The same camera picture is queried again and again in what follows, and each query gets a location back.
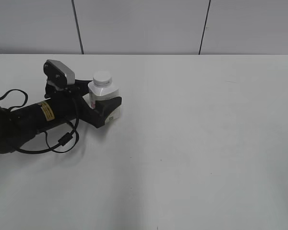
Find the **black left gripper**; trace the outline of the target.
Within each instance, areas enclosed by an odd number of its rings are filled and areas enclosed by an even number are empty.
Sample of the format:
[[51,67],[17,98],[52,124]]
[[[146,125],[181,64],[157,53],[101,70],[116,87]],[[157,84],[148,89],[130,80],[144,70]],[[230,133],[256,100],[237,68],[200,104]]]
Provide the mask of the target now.
[[95,128],[100,128],[120,117],[122,98],[96,101],[91,109],[83,98],[89,93],[88,84],[92,80],[75,80],[74,85],[58,89],[46,83],[45,102],[48,103],[56,119],[73,120],[79,118]]

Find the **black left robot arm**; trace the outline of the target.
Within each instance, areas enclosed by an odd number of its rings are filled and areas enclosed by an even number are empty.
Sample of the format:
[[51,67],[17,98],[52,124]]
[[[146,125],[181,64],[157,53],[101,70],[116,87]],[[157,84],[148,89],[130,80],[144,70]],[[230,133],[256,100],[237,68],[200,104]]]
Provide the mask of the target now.
[[[92,109],[84,100],[84,96],[89,93],[88,83],[87,80],[76,80],[73,85],[59,90],[47,83],[44,101],[10,108],[0,107],[0,154],[18,151],[35,155],[55,151],[72,138],[79,140],[77,128],[80,120],[95,128],[104,126],[109,115],[121,106],[122,98],[115,96],[97,101],[96,107]],[[69,125],[71,131],[64,134],[56,145],[43,150],[22,149],[23,144],[36,135],[62,124]]]

